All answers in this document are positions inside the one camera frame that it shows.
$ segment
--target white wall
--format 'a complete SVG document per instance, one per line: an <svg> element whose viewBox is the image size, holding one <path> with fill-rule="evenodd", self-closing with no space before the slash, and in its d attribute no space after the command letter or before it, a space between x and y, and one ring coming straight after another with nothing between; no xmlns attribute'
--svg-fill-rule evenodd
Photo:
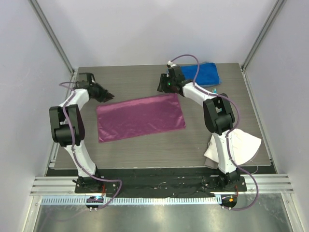
<svg viewBox="0 0 309 232"><path fill-rule="evenodd" d="M309 1L288 0L247 69L275 164L309 221Z"/></svg>
<svg viewBox="0 0 309 232"><path fill-rule="evenodd" d="M243 63L276 0L38 2L79 67L165 64L184 53Z"/></svg>
<svg viewBox="0 0 309 232"><path fill-rule="evenodd" d="M21 232L51 148L48 109L65 98L63 65L26 0L0 2L0 230Z"/></svg>

